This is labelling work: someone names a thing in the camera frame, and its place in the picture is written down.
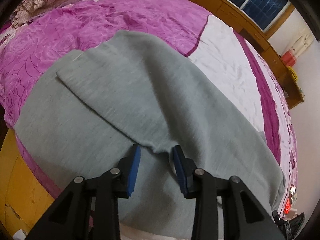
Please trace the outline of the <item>grey fleece pants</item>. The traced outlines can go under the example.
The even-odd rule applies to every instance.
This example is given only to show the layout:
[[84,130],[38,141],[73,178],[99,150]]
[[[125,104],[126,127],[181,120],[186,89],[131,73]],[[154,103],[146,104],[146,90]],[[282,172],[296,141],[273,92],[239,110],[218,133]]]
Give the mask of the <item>grey fleece pants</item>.
[[216,177],[239,176],[268,213],[285,191],[262,133],[195,64],[146,33],[120,30],[56,61],[14,130],[60,189],[76,176],[102,175],[139,144],[135,192],[119,203],[120,222],[160,236],[188,239],[193,227],[195,201],[172,170],[176,145]]

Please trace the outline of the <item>black device with red light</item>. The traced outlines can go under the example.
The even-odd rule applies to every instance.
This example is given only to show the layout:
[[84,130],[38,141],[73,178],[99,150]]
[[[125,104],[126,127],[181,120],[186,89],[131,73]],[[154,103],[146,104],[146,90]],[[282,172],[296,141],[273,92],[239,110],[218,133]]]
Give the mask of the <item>black device with red light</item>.
[[297,209],[293,208],[296,199],[297,189],[291,185],[282,214],[276,210],[272,212],[273,220],[285,239],[294,239],[305,221],[304,213],[297,214]]

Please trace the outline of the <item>dark window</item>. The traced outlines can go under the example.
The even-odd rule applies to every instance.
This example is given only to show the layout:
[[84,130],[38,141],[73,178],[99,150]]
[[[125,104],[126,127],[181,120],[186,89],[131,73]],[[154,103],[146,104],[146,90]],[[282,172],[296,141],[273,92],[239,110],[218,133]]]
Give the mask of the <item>dark window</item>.
[[228,0],[247,15],[263,32],[280,18],[289,6],[288,0]]

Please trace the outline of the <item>magenta and white bedspread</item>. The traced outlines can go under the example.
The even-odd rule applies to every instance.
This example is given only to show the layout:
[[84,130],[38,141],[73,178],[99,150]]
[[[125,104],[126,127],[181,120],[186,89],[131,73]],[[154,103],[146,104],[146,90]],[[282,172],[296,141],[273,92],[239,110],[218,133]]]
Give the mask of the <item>magenta and white bedspread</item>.
[[31,90],[71,50],[85,51],[119,30],[158,36],[190,59],[259,132],[297,183],[296,137],[284,93],[263,57],[231,27],[188,0],[85,0],[1,32],[1,106],[13,127]]

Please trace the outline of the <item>wooden wall cabinet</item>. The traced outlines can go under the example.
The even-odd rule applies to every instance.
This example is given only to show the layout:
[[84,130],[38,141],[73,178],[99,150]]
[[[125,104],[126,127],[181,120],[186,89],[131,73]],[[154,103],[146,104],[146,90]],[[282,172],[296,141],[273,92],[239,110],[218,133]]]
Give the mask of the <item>wooden wall cabinet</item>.
[[243,12],[226,0],[189,0],[207,9],[245,38],[267,62],[284,91],[289,109],[304,102],[303,94],[289,67],[267,41],[266,35]]

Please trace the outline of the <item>red box on cabinet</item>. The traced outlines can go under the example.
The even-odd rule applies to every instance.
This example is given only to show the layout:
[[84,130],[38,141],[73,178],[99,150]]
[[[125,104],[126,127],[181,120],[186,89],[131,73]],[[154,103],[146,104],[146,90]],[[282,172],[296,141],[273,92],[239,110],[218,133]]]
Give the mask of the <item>red box on cabinet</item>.
[[285,64],[285,66],[290,66],[290,67],[293,67],[297,62],[297,59],[291,50],[288,50],[284,55],[282,55],[281,60],[283,64]]

